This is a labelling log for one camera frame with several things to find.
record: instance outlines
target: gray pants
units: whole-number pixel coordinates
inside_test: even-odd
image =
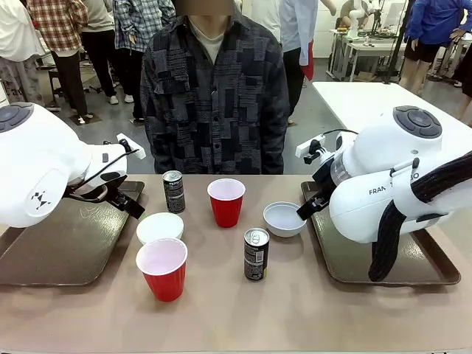
[[[52,52],[52,57],[58,69],[60,87],[63,89],[71,108],[77,109],[79,116],[85,116],[89,111],[80,76],[79,53],[70,57],[59,57],[55,52]]]
[[[10,103],[31,102],[44,106],[34,57],[20,62],[0,58],[0,79]]]

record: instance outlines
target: red plaid shirt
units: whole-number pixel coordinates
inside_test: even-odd
[[[79,29],[89,21],[81,0],[29,0],[28,8],[49,49],[63,52],[80,48]]]

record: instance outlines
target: plaid shirt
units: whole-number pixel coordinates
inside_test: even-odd
[[[171,0],[114,0],[116,48],[144,52],[150,39],[176,15]],[[129,35],[136,36],[132,44]]]
[[[46,45],[54,52],[79,49],[79,29],[87,25],[87,8],[81,0],[28,0]]]
[[[143,60],[156,173],[282,174],[290,107],[277,40],[235,11],[213,65],[187,22],[159,32]]]

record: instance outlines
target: red plastic cup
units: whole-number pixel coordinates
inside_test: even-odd
[[[182,295],[187,255],[185,243],[175,238],[146,243],[138,251],[136,265],[158,300],[170,302]]]
[[[246,191],[244,184],[235,179],[222,178],[210,183],[207,191],[216,224],[225,228],[236,226]]]

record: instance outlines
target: tray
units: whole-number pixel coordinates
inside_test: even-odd
[[[308,200],[317,191],[316,183],[303,182]],[[400,237],[398,258],[382,282],[370,281],[367,272],[372,261],[372,246],[351,241],[333,225],[329,208],[311,217],[324,261],[332,278],[343,283],[368,285],[453,285],[460,273],[426,230]]]
[[[120,190],[137,199],[142,182],[125,181]],[[38,225],[9,228],[0,236],[0,284],[86,285],[105,268],[128,214],[108,203],[63,199]]]

